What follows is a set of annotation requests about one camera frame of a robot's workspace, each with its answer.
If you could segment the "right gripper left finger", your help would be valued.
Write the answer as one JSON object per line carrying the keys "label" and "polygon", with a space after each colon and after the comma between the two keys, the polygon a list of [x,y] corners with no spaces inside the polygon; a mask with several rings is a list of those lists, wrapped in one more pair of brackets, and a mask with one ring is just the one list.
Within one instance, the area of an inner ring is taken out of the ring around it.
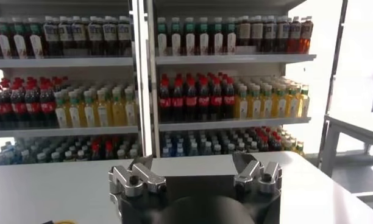
{"label": "right gripper left finger", "polygon": [[144,156],[133,159],[128,168],[113,166],[108,172],[110,193],[124,194],[126,197],[139,197],[143,188],[153,194],[167,191],[166,178],[151,171],[154,157]]}

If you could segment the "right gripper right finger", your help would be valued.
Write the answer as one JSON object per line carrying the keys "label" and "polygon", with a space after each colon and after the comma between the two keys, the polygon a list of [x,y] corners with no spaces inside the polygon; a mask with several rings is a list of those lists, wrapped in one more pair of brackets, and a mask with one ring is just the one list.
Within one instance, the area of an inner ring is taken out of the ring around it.
{"label": "right gripper right finger", "polygon": [[232,155],[237,174],[233,185],[237,192],[246,193],[253,185],[262,194],[274,194],[282,189],[282,167],[277,162],[269,162],[264,166],[251,154],[234,153]]}

